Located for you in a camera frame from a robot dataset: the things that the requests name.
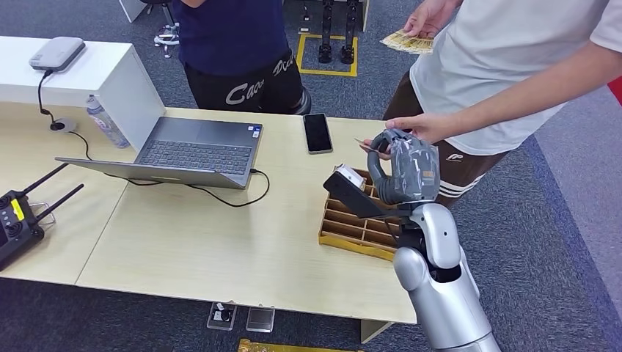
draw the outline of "black pants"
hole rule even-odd
[[[242,76],[213,76],[184,65],[199,109],[287,114],[298,106],[302,82],[288,50],[275,63]]]

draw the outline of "robot leg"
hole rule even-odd
[[[323,0],[324,12],[322,14],[322,44],[318,61],[327,64],[332,61],[332,49],[330,46],[330,33],[332,25],[332,5],[334,0]]]
[[[479,301],[479,291],[461,248],[455,275],[433,279],[428,261],[417,250],[399,248],[393,267],[408,291],[430,346],[436,352],[500,352]]]
[[[346,65],[354,63],[354,27],[356,25],[356,0],[348,0],[348,14],[345,22],[345,45],[341,48],[341,62]]]

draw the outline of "cash in hand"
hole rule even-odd
[[[387,35],[380,43],[395,50],[420,55],[432,53],[433,40],[428,38],[407,37],[406,33],[400,29],[395,33]]]

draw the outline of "chair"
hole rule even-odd
[[[140,0],[145,4],[150,5],[153,8],[154,5],[161,5],[164,11],[164,17],[167,18],[166,26],[160,29],[158,35],[153,38],[155,46],[164,45],[164,57],[167,59],[171,57],[169,52],[170,46],[179,45],[179,23],[173,20],[173,15],[169,7],[171,0]]]

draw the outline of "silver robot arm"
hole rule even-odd
[[[443,352],[501,351],[449,210],[426,203],[410,219],[423,231],[427,260],[419,250],[402,246],[393,267],[431,347]]]
[[[430,345],[443,352],[500,351],[453,216],[432,202],[440,187],[437,148],[395,129],[383,131],[370,147],[384,151],[388,145],[392,176],[384,174],[378,153],[368,153],[367,168],[382,201],[406,211],[399,215],[393,266]]]

